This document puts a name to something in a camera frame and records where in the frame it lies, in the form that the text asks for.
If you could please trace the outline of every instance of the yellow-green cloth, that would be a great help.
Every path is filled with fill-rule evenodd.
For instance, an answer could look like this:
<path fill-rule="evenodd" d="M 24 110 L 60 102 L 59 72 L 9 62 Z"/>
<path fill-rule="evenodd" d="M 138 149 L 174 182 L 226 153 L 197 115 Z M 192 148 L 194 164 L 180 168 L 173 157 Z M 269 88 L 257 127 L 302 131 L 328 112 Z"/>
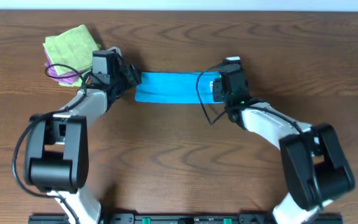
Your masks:
<path fill-rule="evenodd" d="M 92 51 L 99 50 L 85 25 L 80 25 L 58 36 L 46 37 L 44 48 L 51 63 L 69 65 L 78 71 L 90 68 Z M 55 67 L 55 69 L 58 75 L 71 72 L 65 67 Z"/>

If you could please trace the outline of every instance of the blue towel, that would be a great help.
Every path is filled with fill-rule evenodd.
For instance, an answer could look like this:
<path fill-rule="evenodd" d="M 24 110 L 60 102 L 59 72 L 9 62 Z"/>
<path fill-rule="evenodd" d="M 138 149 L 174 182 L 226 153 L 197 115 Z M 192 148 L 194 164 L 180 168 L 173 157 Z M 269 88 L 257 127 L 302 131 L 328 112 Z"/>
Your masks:
<path fill-rule="evenodd" d="M 199 72 L 144 72 L 142 83 L 136 87 L 135 100 L 147 103 L 200 103 L 196 92 Z M 219 72 L 206 72 L 198 82 L 203 103 L 215 103 L 212 82 Z"/>

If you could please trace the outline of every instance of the white wall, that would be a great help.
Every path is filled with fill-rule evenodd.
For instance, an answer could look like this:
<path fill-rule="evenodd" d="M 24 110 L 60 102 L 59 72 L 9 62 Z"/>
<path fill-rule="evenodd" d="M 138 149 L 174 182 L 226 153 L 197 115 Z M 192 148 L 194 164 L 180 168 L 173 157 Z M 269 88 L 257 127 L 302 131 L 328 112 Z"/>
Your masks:
<path fill-rule="evenodd" d="M 358 12 L 358 0 L 0 0 L 0 9 Z"/>

